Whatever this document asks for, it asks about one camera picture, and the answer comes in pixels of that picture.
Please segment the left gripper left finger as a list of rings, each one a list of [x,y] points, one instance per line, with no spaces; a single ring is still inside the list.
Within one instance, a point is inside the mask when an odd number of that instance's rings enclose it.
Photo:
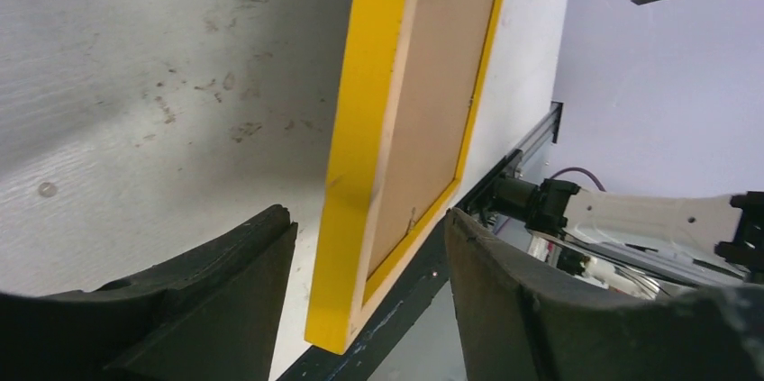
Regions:
[[[2,294],[4,380],[265,380],[298,226],[278,204],[100,288]]]

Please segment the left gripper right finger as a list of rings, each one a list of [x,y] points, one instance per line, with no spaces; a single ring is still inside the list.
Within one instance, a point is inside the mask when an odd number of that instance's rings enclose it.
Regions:
[[[643,300],[592,286],[445,218],[470,380],[760,380],[763,289],[706,287]]]

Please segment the yellow wooden picture frame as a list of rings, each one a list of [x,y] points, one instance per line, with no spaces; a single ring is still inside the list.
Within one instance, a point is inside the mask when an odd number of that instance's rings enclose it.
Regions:
[[[305,325],[305,339],[316,347],[339,355],[349,349],[458,193],[502,1],[493,3],[455,178],[369,274],[396,112],[393,75],[413,0],[351,0]]]

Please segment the brown frame backing board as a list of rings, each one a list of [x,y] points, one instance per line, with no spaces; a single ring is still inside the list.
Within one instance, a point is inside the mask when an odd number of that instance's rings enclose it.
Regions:
[[[396,108],[369,274],[456,175],[494,0],[413,0],[393,75]]]

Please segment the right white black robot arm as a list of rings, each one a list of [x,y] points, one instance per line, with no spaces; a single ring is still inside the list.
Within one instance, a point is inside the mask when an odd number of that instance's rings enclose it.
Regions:
[[[661,0],[632,0],[646,5]],[[733,282],[763,281],[763,195],[705,198],[616,195],[547,178],[540,184],[501,168],[477,206],[521,222],[559,244],[588,249],[693,286],[711,285],[702,268]]]

